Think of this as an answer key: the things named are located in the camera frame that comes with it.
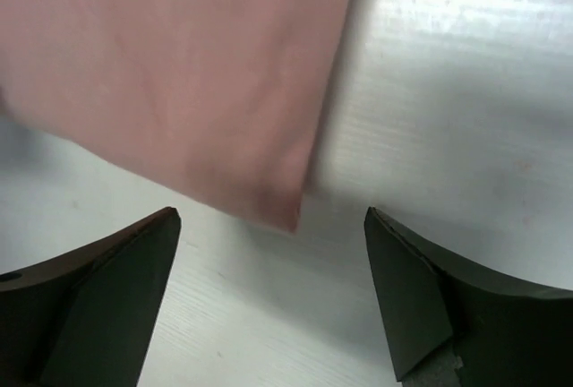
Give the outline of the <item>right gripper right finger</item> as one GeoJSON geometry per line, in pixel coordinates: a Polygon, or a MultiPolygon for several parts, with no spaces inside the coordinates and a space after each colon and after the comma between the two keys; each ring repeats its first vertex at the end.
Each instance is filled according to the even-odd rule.
{"type": "Polygon", "coordinates": [[[487,268],[370,208],[363,223],[405,386],[569,386],[572,294],[487,268]]]}

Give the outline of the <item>pink t shirt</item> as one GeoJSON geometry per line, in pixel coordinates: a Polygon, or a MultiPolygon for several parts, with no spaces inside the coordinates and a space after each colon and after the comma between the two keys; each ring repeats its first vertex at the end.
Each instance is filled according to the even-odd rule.
{"type": "Polygon", "coordinates": [[[1,109],[296,229],[349,0],[1,0],[1,109]]]}

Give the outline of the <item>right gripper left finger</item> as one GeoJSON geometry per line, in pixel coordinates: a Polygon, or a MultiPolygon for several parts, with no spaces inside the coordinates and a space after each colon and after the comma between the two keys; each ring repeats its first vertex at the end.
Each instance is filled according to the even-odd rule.
{"type": "Polygon", "coordinates": [[[138,383],[181,231],[168,207],[1,277],[3,386],[138,383]]]}

